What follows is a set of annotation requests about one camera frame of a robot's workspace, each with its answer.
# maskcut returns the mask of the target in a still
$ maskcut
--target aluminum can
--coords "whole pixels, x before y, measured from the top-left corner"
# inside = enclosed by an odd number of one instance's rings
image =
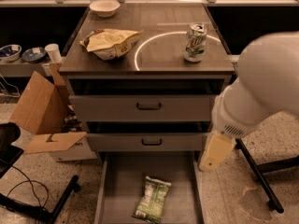
[[[193,63],[202,60],[206,46],[206,27],[203,23],[192,23],[186,34],[188,44],[184,51],[184,58]]]

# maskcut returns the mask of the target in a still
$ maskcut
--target closed drawer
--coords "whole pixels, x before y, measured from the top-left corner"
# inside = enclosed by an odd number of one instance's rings
[[[93,151],[203,150],[205,133],[88,133]]]
[[[80,120],[210,120],[214,96],[70,96]]]
[[[192,152],[107,153],[94,224],[133,224],[145,176],[171,182],[162,216],[165,224],[203,224],[200,177]]]

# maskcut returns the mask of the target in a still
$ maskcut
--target cabinet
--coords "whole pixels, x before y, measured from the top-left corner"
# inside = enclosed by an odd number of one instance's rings
[[[208,29],[200,63],[183,58],[191,22]],[[144,35],[126,57],[104,62],[79,44],[101,27]],[[89,145],[104,162],[94,223],[141,223],[131,214],[145,175],[173,184],[163,223],[204,223],[197,158],[215,96],[234,68],[202,5],[122,4],[111,19],[90,12],[60,73]]]

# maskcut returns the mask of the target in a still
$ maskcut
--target open cardboard box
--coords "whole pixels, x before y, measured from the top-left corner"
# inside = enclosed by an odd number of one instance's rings
[[[38,72],[32,74],[10,121],[35,134],[24,153],[49,152],[56,161],[95,159],[96,155],[89,148],[85,132],[61,133],[64,118],[68,114],[68,94],[58,68],[54,65],[51,69],[54,82],[58,82],[57,86]],[[64,91],[62,95],[57,87]]]

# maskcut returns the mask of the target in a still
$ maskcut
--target paper cup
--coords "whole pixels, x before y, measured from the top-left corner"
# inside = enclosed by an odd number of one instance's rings
[[[46,52],[50,56],[50,60],[53,63],[60,63],[62,61],[62,56],[59,51],[59,47],[57,44],[48,44],[45,47]]]

